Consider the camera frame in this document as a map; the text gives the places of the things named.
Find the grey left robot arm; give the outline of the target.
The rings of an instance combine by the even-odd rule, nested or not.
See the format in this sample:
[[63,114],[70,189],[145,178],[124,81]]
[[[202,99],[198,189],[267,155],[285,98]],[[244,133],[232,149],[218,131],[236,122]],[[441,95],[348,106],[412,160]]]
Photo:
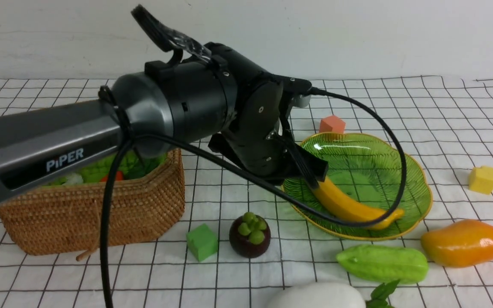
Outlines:
[[0,116],[0,204],[128,140],[141,158],[174,148],[148,134],[186,143],[211,137],[212,151],[272,185],[323,180],[327,163],[295,144],[287,121],[293,107],[309,105],[311,82],[272,74],[224,44],[204,51],[209,62],[182,60],[180,50],[167,63],[147,62],[94,100]]

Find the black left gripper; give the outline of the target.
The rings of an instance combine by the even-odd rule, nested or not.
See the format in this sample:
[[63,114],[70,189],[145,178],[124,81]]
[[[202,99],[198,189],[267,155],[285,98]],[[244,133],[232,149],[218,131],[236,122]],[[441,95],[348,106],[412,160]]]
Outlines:
[[239,87],[235,118],[209,148],[244,170],[265,180],[301,179],[317,189],[327,175],[328,163],[294,142],[285,146],[276,137],[267,138],[278,128],[282,82],[262,80]]

